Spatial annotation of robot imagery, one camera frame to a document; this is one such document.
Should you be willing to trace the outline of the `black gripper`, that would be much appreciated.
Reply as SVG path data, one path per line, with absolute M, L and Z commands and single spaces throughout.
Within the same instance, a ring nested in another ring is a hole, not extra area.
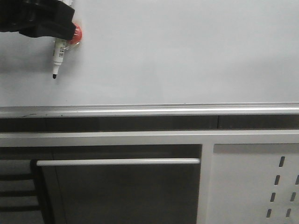
M 71 40 L 76 26 L 72 0 L 2 0 L 0 31 Z

